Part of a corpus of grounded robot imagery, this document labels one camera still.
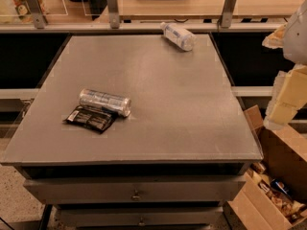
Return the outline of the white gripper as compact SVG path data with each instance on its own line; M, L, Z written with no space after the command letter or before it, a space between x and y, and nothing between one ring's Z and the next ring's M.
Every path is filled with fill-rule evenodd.
M279 130L288 124L298 110L307 104L307 0L291 16L262 41L264 47L283 47L284 58L296 63L289 72L279 71L272 88L264 126Z

